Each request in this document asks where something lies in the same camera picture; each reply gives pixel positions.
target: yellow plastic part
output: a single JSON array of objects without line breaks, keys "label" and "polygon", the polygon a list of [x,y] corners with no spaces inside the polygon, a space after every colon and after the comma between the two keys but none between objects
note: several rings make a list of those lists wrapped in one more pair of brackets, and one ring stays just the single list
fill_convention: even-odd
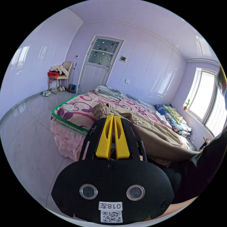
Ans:
[{"label": "yellow plastic part", "polygon": [[121,117],[114,116],[114,129],[115,129],[115,148],[116,148],[116,158],[129,158],[129,150],[127,141],[125,138],[125,133],[121,123]]},{"label": "yellow plastic part", "polygon": [[106,117],[105,125],[99,140],[99,145],[96,150],[96,156],[98,158],[106,158],[108,160],[110,159],[113,134],[113,120],[113,115],[108,115]]}]

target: thermostat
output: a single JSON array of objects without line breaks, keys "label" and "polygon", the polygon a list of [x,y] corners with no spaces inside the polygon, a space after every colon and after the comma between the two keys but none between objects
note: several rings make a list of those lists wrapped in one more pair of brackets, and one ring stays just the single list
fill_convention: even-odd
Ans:
[{"label": "thermostat", "polygon": [[123,55],[121,55],[121,57],[120,57],[120,60],[119,61],[122,61],[122,62],[126,62],[126,60],[127,60],[127,57],[126,56],[123,56]]}]

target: red bag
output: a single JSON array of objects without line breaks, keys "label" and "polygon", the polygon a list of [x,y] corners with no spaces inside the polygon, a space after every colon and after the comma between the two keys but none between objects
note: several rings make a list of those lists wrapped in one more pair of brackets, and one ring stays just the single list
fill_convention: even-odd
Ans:
[{"label": "red bag", "polygon": [[53,78],[54,77],[59,77],[60,76],[59,72],[53,72],[53,71],[52,72],[48,72],[47,74],[48,74],[49,77],[52,77],[52,80],[50,81],[50,83],[53,82]]}]

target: green bed edge trim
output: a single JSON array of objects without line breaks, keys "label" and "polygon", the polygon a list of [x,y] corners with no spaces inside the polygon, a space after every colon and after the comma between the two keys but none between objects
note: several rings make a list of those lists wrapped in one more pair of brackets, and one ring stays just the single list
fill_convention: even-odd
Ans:
[{"label": "green bed edge trim", "polygon": [[79,95],[84,95],[84,94],[77,94],[77,95],[73,96],[72,98],[70,98],[70,99],[68,99],[68,100],[66,100],[66,101],[64,101],[64,102],[62,102],[62,103],[60,103],[59,105],[57,105],[57,106],[52,110],[52,115],[53,115],[54,117],[56,117],[57,119],[59,119],[60,121],[66,123],[66,124],[69,124],[70,126],[76,128],[76,129],[79,129],[79,130],[81,130],[82,132],[88,133],[88,132],[89,132],[88,129],[85,129],[85,128],[82,128],[82,127],[80,127],[80,126],[78,126],[78,125],[75,125],[75,124],[73,124],[72,122],[63,119],[63,118],[61,118],[60,116],[58,116],[58,115],[56,115],[56,114],[54,113],[55,110],[57,110],[58,107],[62,106],[62,105],[65,104],[66,102],[70,101],[71,99],[73,99],[74,97],[77,97],[77,96],[79,96]]}]

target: camera lens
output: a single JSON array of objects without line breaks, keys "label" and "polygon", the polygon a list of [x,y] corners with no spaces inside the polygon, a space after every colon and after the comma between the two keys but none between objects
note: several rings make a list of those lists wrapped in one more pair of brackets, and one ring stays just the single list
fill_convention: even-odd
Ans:
[{"label": "camera lens", "polygon": [[92,187],[86,186],[83,188],[83,194],[86,197],[92,197],[95,194],[95,191]]},{"label": "camera lens", "polygon": [[142,195],[142,190],[140,188],[133,188],[130,190],[129,194],[132,198],[136,199]]},{"label": "camera lens", "polygon": [[132,201],[140,200],[141,198],[143,198],[144,194],[144,188],[137,184],[130,186],[126,191],[126,196]]},{"label": "camera lens", "polygon": [[98,190],[91,184],[84,184],[80,187],[80,195],[85,199],[94,199],[98,194]]}]

